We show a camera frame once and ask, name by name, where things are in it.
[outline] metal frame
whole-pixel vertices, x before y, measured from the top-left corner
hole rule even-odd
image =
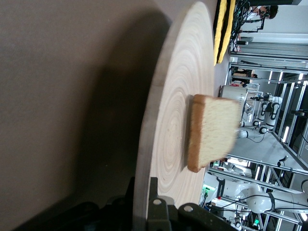
[[[282,89],[282,93],[281,93],[281,96],[280,96],[282,99],[283,99],[283,97],[284,97],[286,88],[287,88],[287,84],[284,84],[284,85],[283,85],[283,89]],[[279,107],[278,112],[277,112],[277,115],[278,115],[278,116],[279,116],[279,113],[280,113],[280,108],[281,108],[281,107]],[[275,126],[274,126],[274,128],[273,128],[273,131],[276,130],[276,125],[277,125],[277,122],[275,123]]]
[[[307,135],[308,135],[308,123],[306,123],[305,130],[304,130],[303,133],[304,133],[304,137],[307,137]],[[304,139],[302,139],[302,141],[300,142],[298,153],[297,153],[297,156],[299,158],[301,158],[305,143],[306,143],[306,141],[304,141]]]
[[[235,201],[235,200],[232,200],[232,199],[227,198],[227,197],[222,197],[221,199],[224,200],[224,201],[232,202],[232,203],[235,202],[235,204],[237,204],[237,205],[243,206],[245,208],[249,208],[248,205],[243,203],[243,202]],[[291,217],[281,215],[279,213],[275,213],[275,212],[271,212],[271,211],[266,211],[266,212],[264,212],[264,214],[267,214],[267,215],[274,217],[274,218],[286,220],[286,221],[291,222],[291,223],[296,224],[296,225],[301,223],[301,220],[297,220],[295,218],[291,218]]]
[[[288,112],[288,107],[289,107],[289,104],[290,104],[290,99],[291,99],[291,95],[292,95],[292,92],[293,92],[294,85],[295,85],[295,83],[291,84],[290,92],[288,94],[287,102],[285,104],[286,110],[284,110],[283,116],[282,116],[282,119],[281,119],[281,124],[280,124],[280,127],[279,127],[279,133],[278,133],[279,137],[281,137],[282,128],[283,128],[283,125],[284,125],[285,117],[286,117],[287,112]]]
[[[267,166],[275,167],[275,168],[277,168],[277,169],[281,169],[281,170],[284,170],[284,171],[288,171],[288,172],[292,172],[292,173],[297,173],[297,174],[301,174],[301,175],[308,176],[308,171],[302,170],[302,169],[297,169],[297,168],[292,168],[292,167],[286,167],[286,166],[280,166],[280,167],[278,167],[278,166],[275,165],[275,164],[268,163],[268,162],[264,162],[264,161],[262,161],[262,160],[254,160],[254,159],[251,159],[251,158],[242,157],[242,156],[237,156],[237,155],[232,155],[232,154],[227,154],[226,157],[228,157],[228,158],[237,158],[237,159],[247,160],[247,161],[250,161],[250,162],[253,162],[253,163],[256,163],[256,164],[267,165]]]
[[[301,89],[301,92],[300,92],[300,95],[299,95],[299,100],[296,104],[295,110],[299,110],[299,108],[300,108],[300,105],[302,103],[303,96],[304,96],[304,93],[305,93],[306,85],[307,85],[307,82],[304,81],[304,84],[303,84],[303,87]],[[289,128],[289,131],[291,131],[291,132],[289,132],[289,134],[288,134],[288,137],[286,139],[286,143],[290,143],[290,141],[291,141],[292,131],[293,131],[294,126],[295,126],[296,117],[297,117],[296,115],[293,115],[292,123],[291,123],[291,126]]]
[[[278,186],[278,185],[269,184],[269,183],[262,182],[262,181],[259,181],[259,180],[254,180],[254,179],[251,179],[251,178],[248,178],[248,177],[235,175],[235,174],[232,174],[232,173],[229,173],[229,172],[223,172],[223,171],[213,169],[213,168],[209,168],[208,171],[214,173],[215,175],[227,176],[227,177],[242,180],[242,181],[245,181],[245,182],[256,183],[256,184],[260,185],[261,187],[265,187],[265,188],[272,189],[272,190],[279,190],[279,191],[287,192],[287,193],[290,193],[290,192],[291,193],[302,193],[302,192],[299,192],[299,191],[296,191],[296,190],[293,190],[293,189],[288,189],[288,188],[284,188],[284,187],[281,187],[281,186]]]

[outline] aluminum rail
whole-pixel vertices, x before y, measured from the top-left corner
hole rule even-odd
[[[302,169],[298,169],[298,168],[285,167],[285,166],[278,167],[276,164],[264,162],[262,160],[254,160],[254,159],[247,158],[247,157],[241,157],[241,156],[233,155],[233,154],[227,154],[226,156],[229,157],[229,158],[236,158],[236,159],[247,160],[247,161],[250,161],[250,162],[253,162],[253,163],[256,163],[256,164],[267,165],[267,166],[274,167],[274,168],[277,168],[277,169],[281,169],[281,170],[284,170],[284,171],[288,171],[288,172],[292,172],[292,173],[297,173],[297,174],[301,174],[301,175],[304,175],[304,176],[308,176],[308,171],[302,170]]]
[[[287,192],[287,193],[302,193],[293,189],[288,189],[288,188],[284,188],[278,185],[274,185],[274,184],[269,184],[269,183],[265,183],[265,182],[261,182],[259,180],[254,180],[251,178],[247,178],[247,177],[242,177],[239,175],[235,175],[232,173],[228,173],[228,172],[223,172],[217,169],[213,169],[213,168],[209,168],[208,172],[214,173],[215,175],[220,175],[220,176],[227,176],[233,179],[237,179],[237,180],[242,180],[242,181],[246,181],[246,182],[250,182],[250,183],[256,183],[261,187],[265,187],[268,189],[272,189],[272,190],[278,190],[278,191],[282,191],[282,192]]]
[[[243,203],[243,202],[235,201],[235,200],[232,200],[232,199],[226,198],[226,197],[222,197],[221,199],[224,200],[224,201],[232,202],[234,204],[237,204],[237,205],[240,205],[240,206],[243,206],[243,207],[249,209],[248,205]],[[264,212],[264,214],[267,214],[269,216],[272,216],[272,217],[275,217],[275,218],[278,218],[278,219],[282,219],[282,220],[291,222],[291,223],[296,224],[296,225],[301,225],[302,224],[302,222],[300,220],[297,220],[295,218],[291,218],[291,217],[288,217],[288,216],[285,216],[285,215],[281,215],[279,213],[275,213],[275,212],[271,212],[271,211],[266,211],[266,212]]]

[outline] wooden cutting board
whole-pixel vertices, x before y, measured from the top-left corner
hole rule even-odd
[[[144,113],[136,168],[133,228],[145,229],[149,179],[175,206],[198,204],[204,169],[187,169],[190,105],[195,94],[213,95],[212,23],[197,2],[173,22],[158,59]]]

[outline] white bread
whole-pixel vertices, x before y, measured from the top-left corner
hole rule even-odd
[[[194,95],[188,147],[188,169],[199,172],[211,161],[223,158],[234,146],[241,112],[239,102]]]

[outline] person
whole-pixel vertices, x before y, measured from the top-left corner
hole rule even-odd
[[[247,20],[260,15],[260,18],[273,19],[278,12],[278,6],[251,6],[247,11]]]
[[[250,77],[251,78],[258,78],[258,75],[257,74],[251,74]],[[240,81],[243,88],[246,87],[248,83],[250,83],[249,79],[236,78],[236,77],[232,78],[232,81]]]

